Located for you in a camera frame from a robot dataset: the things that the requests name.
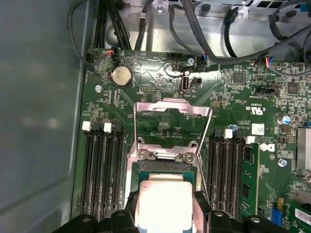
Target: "capacitor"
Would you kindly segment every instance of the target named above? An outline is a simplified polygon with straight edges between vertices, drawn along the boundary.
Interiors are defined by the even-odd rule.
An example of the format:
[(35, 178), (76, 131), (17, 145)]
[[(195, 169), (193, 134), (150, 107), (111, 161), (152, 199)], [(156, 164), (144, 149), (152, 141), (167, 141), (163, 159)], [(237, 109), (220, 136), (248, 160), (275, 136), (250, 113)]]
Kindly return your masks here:
[(132, 73), (128, 67), (118, 66), (110, 75), (112, 82), (119, 88), (125, 88), (133, 82)]
[(228, 125), (228, 129), (231, 129), (233, 132), (235, 132), (236, 130), (239, 129), (239, 127), (237, 125), (230, 124), (230, 125)]
[(289, 116), (280, 116), (277, 119), (277, 123), (280, 125), (288, 125), (291, 122), (291, 118)]

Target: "small connector with colored wires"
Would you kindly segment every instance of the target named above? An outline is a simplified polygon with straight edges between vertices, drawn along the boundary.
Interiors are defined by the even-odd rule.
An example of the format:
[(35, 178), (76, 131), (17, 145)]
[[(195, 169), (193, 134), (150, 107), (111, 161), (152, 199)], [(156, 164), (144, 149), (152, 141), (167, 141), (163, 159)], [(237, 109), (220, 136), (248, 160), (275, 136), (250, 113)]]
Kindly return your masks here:
[(107, 56), (111, 56), (114, 53), (115, 53), (114, 50), (109, 50), (109, 51), (106, 52), (106, 55)]
[(203, 60), (203, 61), (207, 61), (207, 54), (206, 54), (206, 52), (203, 52), (202, 53), (202, 56), (201, 56), (201, 59)]
[(266, 60), (267, 68), (270, 68), (272, 66), (273, 61), (274, 61), (274, 57), (265, 57), (265, 60)]

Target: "metal bracket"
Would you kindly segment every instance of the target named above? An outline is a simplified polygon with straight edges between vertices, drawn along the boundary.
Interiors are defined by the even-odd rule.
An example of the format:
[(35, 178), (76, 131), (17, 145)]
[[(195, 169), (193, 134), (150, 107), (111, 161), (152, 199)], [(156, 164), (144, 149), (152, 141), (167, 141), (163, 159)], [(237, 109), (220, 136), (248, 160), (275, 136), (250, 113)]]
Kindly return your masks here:
[[(137, 135), (137, 112), (165, 112), (167, 109), (178, 109), (182, 114), (196, 114), (206, 117), (206, 124), (201, 133), (200, 143), (197, 147), (182, 147), (175, 146), (172, 149), (162, 148), (160, 145), (143, 144), (138, 142)], [(132, 163), (142, 159), (155, 160), (156, 158), (171, 159), (176, 162), (192, 163), (198, 167), (197, 171), (197, 187), (196, 190), (201, 190), (201, 183), (203, 183), (206, 198), (208, 199), (207, 187), (204, 180), (202, 158), (200, 150), (204, 143), (207, 134), (208, 126), (212, 116), (212, 109), (209, 107), (191, 106), (186, 100), (165, 98), (156, 103), (137, 102), (134, 104), (134, 143), (131, 151), (128, 154), (126, 185), (125, 185), (125, 204), (127, 202), (127, 195), (129, 195), (132, 177)]]

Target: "white sticker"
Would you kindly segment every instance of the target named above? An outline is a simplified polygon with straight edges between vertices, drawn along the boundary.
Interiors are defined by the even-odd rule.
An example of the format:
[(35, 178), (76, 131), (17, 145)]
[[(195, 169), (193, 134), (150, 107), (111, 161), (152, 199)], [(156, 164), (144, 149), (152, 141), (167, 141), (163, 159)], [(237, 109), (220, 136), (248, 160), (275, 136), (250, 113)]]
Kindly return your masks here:
[(264, 136), (264, 124), (252, 124), (252, 134)]
[(295, 217), (311, 225), (311, 216), (298, 209), (295, 209)]
[(276, 151), (276, 146), (274, 145), (274, 144), (265, 144), (265, 143), (262, 143), (261, 145), (260, 145), (260, 149), (262, 150), (262, 151), (270, 151), (270, 152), (275, 152)]

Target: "integrated circuit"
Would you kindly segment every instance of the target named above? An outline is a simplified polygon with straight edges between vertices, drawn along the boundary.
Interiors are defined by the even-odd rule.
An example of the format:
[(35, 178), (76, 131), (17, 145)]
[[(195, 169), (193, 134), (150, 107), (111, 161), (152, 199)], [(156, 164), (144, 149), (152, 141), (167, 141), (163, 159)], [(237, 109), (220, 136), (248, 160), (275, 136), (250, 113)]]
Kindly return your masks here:
[(298, 95), (299, 92), (299, 83), (287, 83), (287, 94), (289, 95)]
[(233, 83), (244, 84), (244, 73), (233, 73)]

